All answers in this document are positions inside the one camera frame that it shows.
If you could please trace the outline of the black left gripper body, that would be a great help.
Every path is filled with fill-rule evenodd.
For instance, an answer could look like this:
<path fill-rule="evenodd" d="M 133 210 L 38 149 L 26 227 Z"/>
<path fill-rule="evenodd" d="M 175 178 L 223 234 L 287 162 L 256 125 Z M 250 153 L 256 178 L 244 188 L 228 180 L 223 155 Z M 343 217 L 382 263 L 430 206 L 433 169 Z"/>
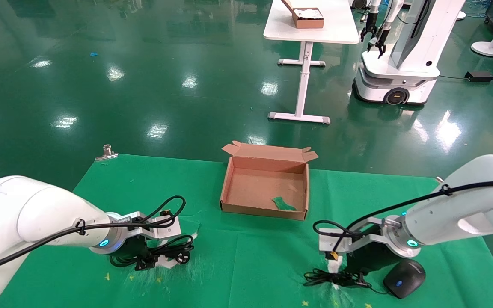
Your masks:
<path fill-rule="evenodd" d="M 135 262 L 136 258 L 144 258 L 148 254 L 147 239 L 137 235 L 125 240 L 123 245 L 112 253 L 114 262 Z"/>

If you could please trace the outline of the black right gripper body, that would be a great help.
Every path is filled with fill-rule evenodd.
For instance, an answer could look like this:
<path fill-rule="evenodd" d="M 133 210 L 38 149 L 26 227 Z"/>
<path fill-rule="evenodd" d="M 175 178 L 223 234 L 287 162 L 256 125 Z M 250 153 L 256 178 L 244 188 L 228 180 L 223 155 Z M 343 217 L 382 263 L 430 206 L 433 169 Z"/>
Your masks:
<path fill-rule="evenodd" d="M 348 272 L 368 275 L 392 264 L 392 251 L 377 241 L 378 234 L 352 240 L 348 247 Z"/>

